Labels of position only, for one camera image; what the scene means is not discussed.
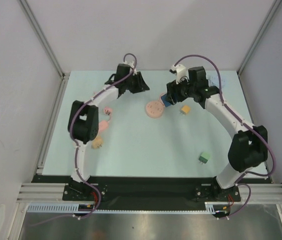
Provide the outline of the blue cube socket adapter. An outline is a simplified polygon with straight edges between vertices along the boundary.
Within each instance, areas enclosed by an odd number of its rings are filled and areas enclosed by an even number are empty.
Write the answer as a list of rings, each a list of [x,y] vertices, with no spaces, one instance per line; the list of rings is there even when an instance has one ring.
[[[162,104],[163,104],[165,107],[169,107],[169,106],[172,105],[171,103],[169,103],[169,102],[167,101],[167,94],[162,95],[162,96],[160,97],[160,99],[161,99],[161,101],[162,101]]]

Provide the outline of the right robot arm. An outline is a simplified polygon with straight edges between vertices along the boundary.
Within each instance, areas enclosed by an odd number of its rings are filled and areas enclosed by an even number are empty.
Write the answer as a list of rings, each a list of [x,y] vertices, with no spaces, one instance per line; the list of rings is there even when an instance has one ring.
[[[186,68],[177,64],[169,71],[176,79],[167,83],[165,100],[175,105],[192,98],[219,121],[232,139],[229,162],[214,178],[211,188],[212,197],[222,201],[246,172],[268,159],[268,132],[264,126],[255,126],[232,110],[221,94],[221,87],[209,85],[202,66]]]

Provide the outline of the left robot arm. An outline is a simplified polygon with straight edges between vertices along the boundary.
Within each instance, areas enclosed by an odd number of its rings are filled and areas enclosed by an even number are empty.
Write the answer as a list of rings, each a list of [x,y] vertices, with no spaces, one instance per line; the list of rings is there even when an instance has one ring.
[[[79,199],[89,198],[92,191],[92,187],[86,184],[90,175],[84,172],[84,161],[86,147],[99,134],[99,108],[118,99],[126,91],[137,94],[149,89],[141,72],[136,70],[136,62],[124,61],[90,100],[72,103],[68,132],[75,143],[75,155],[69,187]]]

